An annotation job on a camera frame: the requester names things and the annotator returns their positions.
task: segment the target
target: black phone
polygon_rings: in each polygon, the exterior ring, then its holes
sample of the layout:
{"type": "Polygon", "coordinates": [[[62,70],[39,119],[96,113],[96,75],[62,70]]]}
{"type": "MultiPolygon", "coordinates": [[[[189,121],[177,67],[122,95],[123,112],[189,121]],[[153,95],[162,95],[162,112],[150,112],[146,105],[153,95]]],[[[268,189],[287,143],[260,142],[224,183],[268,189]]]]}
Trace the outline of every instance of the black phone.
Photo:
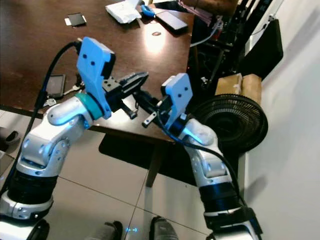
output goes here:
{"type": "Polygon", "coordinates": [[[50,98],[61,98],[64,95],[66,75],[51,75],[46,86],[50,98]]]}
{"type": "Polygon", "coordinates": [[[166,27],[174,33],[181,33],[188,28],[188,24],[172,15],[168,11],[162,11],[155,15],[166,27]]]}
{"type": "Polygon", "coordinates": [[[70,20],[71,25],[74,27],[86,24],[86,21],[80,12],[69,14],[68,18],[70,20]]]}

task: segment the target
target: gray slipper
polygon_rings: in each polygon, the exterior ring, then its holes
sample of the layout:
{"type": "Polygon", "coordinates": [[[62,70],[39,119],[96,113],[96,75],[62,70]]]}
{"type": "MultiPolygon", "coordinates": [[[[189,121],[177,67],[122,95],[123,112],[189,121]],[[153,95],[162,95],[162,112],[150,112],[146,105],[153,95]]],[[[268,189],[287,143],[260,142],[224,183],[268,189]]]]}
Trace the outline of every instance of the gray slipper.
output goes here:
{"type": "Polygon", "coordinates": [[[0,142],[3,142],[7,145],[12,145],[18,142],[21,138],[21,135],[17,131],[11,131],[5,127],[0,126],[0,142]]]}

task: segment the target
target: white paper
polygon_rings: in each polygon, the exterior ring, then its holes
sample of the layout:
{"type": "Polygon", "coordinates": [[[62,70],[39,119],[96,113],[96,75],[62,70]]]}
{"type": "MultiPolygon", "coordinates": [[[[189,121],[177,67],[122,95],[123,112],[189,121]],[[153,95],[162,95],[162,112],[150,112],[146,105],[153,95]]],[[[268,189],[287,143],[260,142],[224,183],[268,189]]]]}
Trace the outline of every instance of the white paper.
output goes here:
{"type": "Polygon", "coordinates": [[[67,25],[67,26],[71,25],[70,19],[68,17],[65,18],[64,21],[65,21],[65,25],[67,25]]]}
{"type": "Polygon", "coordinates": [[[121,24],[131,23],[140,19],[141,15],[136,10],[139,0],[125,0],[105,6],[106,11],[121,24]]]}

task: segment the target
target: dark wood tabletop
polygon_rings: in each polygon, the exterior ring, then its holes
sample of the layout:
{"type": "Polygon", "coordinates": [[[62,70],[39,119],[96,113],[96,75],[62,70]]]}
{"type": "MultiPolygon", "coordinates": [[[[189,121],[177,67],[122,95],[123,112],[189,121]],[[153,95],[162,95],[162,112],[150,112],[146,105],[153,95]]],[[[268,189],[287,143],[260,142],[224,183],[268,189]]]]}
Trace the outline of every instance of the dark wood tabletop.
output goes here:
{"type": "MultiPolygon", "coordinates": [[[[85,36],[94,38],[115,52],[112,71],[115,78],[132,72],[149,72],[143,89],[161,98],[160,86],[172,75],[187,68],[194,17],[189,13],[172,11],[188,24],[188,31],[173,35],[156,20],[139,19],[120,24],[105,10],[112,0],[6,0],[0,7],[0,108],[30,115],[43,78],[56,53],[67,43],[85,36]],[[68,14],[81,12],[85,26],[66,26],[68,14]]],[[[76,82],[77,54],[65,53],[54,74],[66,74],[65,91],[76,82]]],[[[133,98],[125,101],[134,108],[133,98]]],[[[151,125],[144,129],[147,117],[142,109],[130,120],[122,110],[111,118],[100,119],[94,130],[127,133],[142,138],[168,140],[151,125]]]]}

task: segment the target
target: black cable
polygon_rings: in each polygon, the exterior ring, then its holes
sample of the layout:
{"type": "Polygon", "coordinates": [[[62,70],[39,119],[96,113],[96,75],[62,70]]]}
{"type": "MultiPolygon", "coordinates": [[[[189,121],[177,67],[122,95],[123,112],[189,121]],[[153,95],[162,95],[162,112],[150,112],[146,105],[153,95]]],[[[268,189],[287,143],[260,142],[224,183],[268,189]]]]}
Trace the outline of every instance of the black cable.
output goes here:
{"type": "Polygon", "coordinates": [[[46,72],[46,75],[44,77],[44,80],[42,82],[41,90],[39,91],[38,96],[36,98],[36,101],[35,101],[35,104],[34,104],[34,109],[33,109],[29,124],[28,124],[28,126],[27,126],[27,128],[25,130],[25,133],[24,133],[24,136],[23,136],[19,151],[18,151],[17,156],[16,156],[16,158],[15,158],[15,160],[13,162],[13,165],[12,165],[12,167],[11,167],[9,173],[8,173],[8,176],[6,177],[6,179],[5,179],[4,183],[3,183],[3,186],[1,188],[0,196],[8,189],[9,182],[11,181],[11,179],[12,179],[12,177],[14,175],[14,172],[15,172],[15,169],[16,169],[16,166],[17,166],[17,163],[18,163],[18,159],[19,159],[19,156],[21,154],[22,143],[24,142],[24,139],[27,136],[27,134],[30,132],[30,130],[31,130],[33,124],[34,124],[34,121],[36,119],[36,116],[38,114],[39,109],[41,109],[43,107],[43,105],[45,104],[45,99],[47,97],[46,89],[47,89],[48,81],[49,81],[49,78],[50,78],[50,76],[52,74],[52,71],[54,70],[58,60],[60,59],[60,57],[69,48],[76,47],[77,50],[79,50],[78,48],[79,48],[80,44],[81,43],[76,42],[76,41],[68,43],[63,48],[61,48],[61,50],[56,54],[56,56],[54,57],[53,61],[51,62],[50,66],[49,66],[49,68],[48,68],[48,70],[46,72]]]}
{"type": "Polygon", "coordinates": [[[255,33],[252,33],[251,36],[260,33],[261,31],[263,31],[266,28],[266,26],[267,26],[267,24],[264,24],[263,27],[259,31],[255,32],[255,33]]]}
{"type": "Polygon", "coordinates": [[[198,6],[199,0],[196,0],[195,5],[193,7],[193,9],[196,9],[196,7],[198,6]]]}
{"type": "Polygon", "coordinates": [[[238,184],[238,181],[237,181],[236,173],[233,170],[233,168],[232,168],[231,164],[229,163],[229,161],[224,156],[222,156],[220,153],[218,153],[216,151],[213,151],[213,150],[211,150],[209,148],[206,148],[206,147],[203,147],[203,146],[199,146],[199,145],[195,145],[195,144],[192,144],[190,142],[183,141],[183,140],[177,138],[176,136],[172,135],[169,132],[169,130],[166,129],[165,125],[163,124],[163,122],[161,120],[161,117],[160,117],[159,109],[156,112],[156,118],[157,118],[157,120],[158,120],[158,122],[160,124],[161,129],[165,132],[166,135],[168,135],[176,143],[181,144],[181,145],[186,146],[186,147],[189,147],[189,148],[198,149],[198,150],[210,153],[210,154],[215,155],[216,157],[218,157],[229,170],[229,173],[230,173],[230,176],[231,176],[231,180],[232,180],[232,184],[233,184],[233,186],[235,188],[235,192],[236,192],[238,198],[241,200],[241,202],[245,206],[247,206],[245,200],[240,195],[240,188],[239,188],[239,184],[238,184]]]}

